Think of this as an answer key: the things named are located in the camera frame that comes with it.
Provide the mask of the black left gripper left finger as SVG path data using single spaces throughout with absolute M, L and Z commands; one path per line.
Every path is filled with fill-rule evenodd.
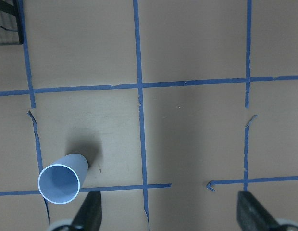
M 101 192 L 90 191 L 74 217 L 71 231 L 99 231 L 102 221 Z

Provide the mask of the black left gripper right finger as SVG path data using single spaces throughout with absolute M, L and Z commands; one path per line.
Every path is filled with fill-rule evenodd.
M 249 191 L 237 194 L 236 219 L 242 231 L 277 231 L 278 222 Z

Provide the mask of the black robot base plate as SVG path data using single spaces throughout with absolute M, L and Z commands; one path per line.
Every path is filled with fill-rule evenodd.
M 18 0 L 0 0 L 0 46 L 22 45 L 24 42 Z

